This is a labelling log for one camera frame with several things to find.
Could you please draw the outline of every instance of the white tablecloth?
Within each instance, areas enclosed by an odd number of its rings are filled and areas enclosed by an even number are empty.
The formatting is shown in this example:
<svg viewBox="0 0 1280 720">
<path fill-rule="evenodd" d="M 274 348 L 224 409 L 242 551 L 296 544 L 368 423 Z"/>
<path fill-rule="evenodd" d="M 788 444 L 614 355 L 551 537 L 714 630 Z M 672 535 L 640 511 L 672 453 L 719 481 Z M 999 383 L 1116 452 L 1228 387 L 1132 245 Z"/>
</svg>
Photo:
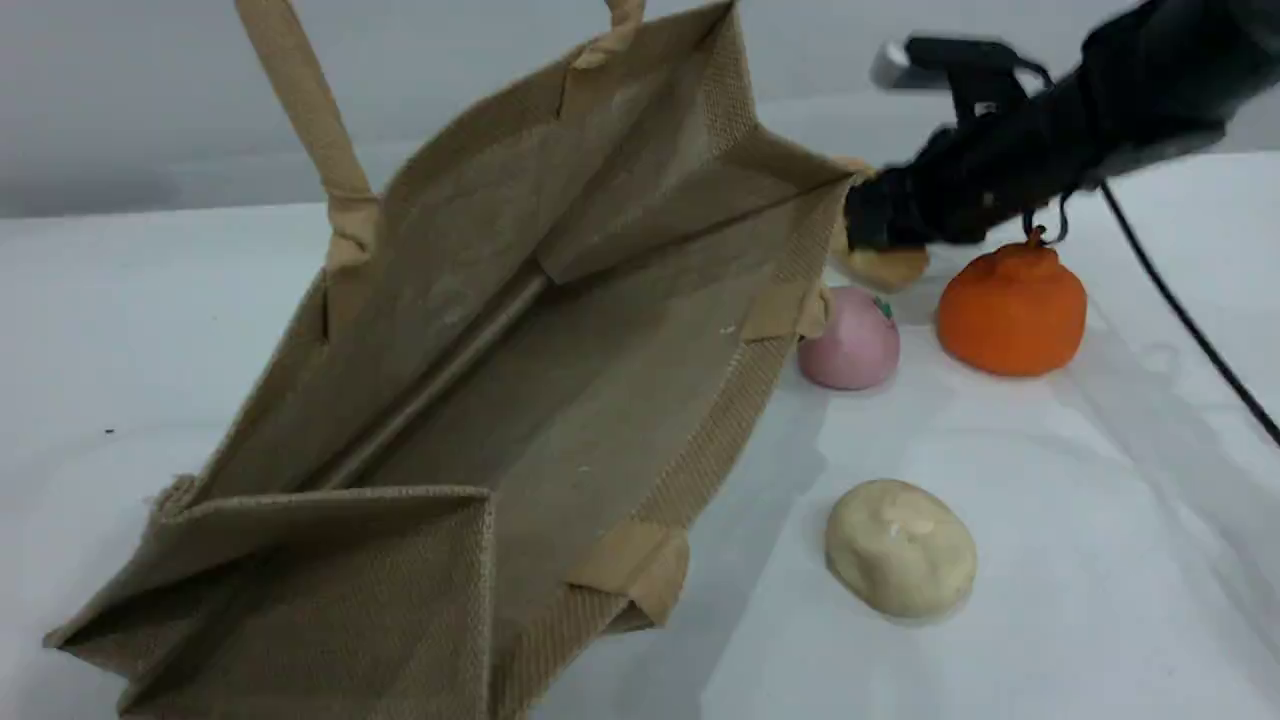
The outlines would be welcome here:
<svg viewBox="0 0 1280 720">
<path fill-rule="evenodd" d="M 1280 155 L 1116 184 L 1192 314 L 1280 413 Z M 893 300 L 902 365 L 838 395 L 788 368 L 692 532 L 664 630 L 605 638 L 535 717 L 1275 717 L 1280 452 L 1140 273 L 1101 199 L 1069 205 L 1092 297 L 1079 357 L 1029 382 L 948 360 L 929 316 L 975 251 Z M 328 237 L 315 205 L 0 222 L 0 706 L 114 716 L 123 683 L 40 650 L 198 468 Z M 1015 240 L 1000 231 L 993 240 Z M 844 282 L 832 270 L 832 282 Z M 968 606 L 887 623 L 826 571 L 851 486 L 899 477 L 978 542 Z"/>
</svg>

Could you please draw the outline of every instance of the gray wall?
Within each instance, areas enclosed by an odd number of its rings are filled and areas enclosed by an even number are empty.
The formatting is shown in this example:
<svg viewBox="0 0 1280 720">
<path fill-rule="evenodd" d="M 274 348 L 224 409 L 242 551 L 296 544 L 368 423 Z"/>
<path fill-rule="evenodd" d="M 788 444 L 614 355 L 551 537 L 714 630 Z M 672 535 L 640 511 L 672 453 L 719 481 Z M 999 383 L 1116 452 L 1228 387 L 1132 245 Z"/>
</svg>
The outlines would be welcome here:
<svg viewBox="0 0 1280 720">
<path fill-rule="evenodd" d="M 486 92 L 607 26 L 602 0 L 296 0 L 371 179 Z M 698 0 L 650 0 L 657 17 Z M 1069 69 L 1124 0 L 744 0 L 760 115 L 826 152 L 909 156 L 950 118 L 868 68 L 914 29 L 997 35 Z M 1280 147 L 1280 101 L 1224 149 Z M 0 6 L 0 215 L 320 197 L 229 0 Z"/>
</svg>

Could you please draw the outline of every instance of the burlap fabric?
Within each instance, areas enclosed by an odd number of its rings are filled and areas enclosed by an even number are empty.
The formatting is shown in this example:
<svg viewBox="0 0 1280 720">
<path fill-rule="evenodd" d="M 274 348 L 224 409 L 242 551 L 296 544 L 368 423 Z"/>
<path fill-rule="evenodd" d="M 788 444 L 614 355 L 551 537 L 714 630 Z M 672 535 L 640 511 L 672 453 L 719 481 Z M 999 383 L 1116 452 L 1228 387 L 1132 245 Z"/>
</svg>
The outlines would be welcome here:
<svg viewBox="0 0 1280 720">
<path fill-rule="evenodd" d="M 237 6 L 330 251 L 214 457 L 47 644 L 127 676 L 125 716 L 518 716 L 671 611 L 849 172 L 759 126 L 731 4 L 617 0 L 379 197 L 292 8 Z"/>
</svg>

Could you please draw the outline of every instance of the orange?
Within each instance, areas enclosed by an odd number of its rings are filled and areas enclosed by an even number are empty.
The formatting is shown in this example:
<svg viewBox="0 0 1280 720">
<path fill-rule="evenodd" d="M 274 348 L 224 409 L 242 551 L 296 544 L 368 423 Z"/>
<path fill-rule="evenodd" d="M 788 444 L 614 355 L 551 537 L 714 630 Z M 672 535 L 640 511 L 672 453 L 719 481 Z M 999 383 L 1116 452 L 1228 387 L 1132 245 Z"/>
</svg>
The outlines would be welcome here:
<svg viewBox="0 0 1280 720">
<path fill-rule="evenodd" d="M 938 341 L 988 373 L 1043 375 L 1080 348 L 1087 306 L 1084 284 L 1036 233 L 975 258 L 951 279 L 938 301 Z"/>
</svg>

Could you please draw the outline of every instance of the robotic arm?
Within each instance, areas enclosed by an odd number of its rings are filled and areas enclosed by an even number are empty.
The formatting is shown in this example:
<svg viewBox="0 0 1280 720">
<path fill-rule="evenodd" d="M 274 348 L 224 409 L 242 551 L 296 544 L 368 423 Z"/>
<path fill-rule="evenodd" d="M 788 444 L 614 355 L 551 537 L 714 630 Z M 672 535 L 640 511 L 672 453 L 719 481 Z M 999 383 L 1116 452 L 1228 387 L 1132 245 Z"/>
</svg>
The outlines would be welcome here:
<svg viewBox="0 0 1280 720">
<path fill-rule="evenodd" d="M 1236 109 L 1280 81 L 1280 0 L 1147 0 L 1091 32 L 1080 55 L 1055 83 L 1000 42 L 887 46 L 877 81 L 948 87 L 957 123 L 850 191 L 850 247 L 975 243 L 1018 215 L 1029 229 L 1053 197 L 1221 140 Z M 1018 69 L 1044 90 L 1028 96 Z"/>
</svg>

